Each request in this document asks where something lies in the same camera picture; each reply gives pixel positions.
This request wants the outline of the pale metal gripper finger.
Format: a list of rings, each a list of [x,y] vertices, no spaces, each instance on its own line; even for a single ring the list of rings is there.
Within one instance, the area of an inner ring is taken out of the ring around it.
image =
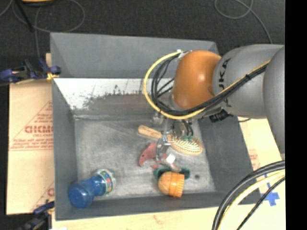
[[[156,143],[156,159],[162,160],[163,155],[166,154],[169,149],[171,143],[168,141],[168,137],[166,135],[162,135],[157,143]]]
[[[163,153],[160,157],[156,157],[156,163],[151,167],[158,169],[161,166],[168,168],[172,172],[181,172],[181,168],[175,165],[176,157],[173,154]]]

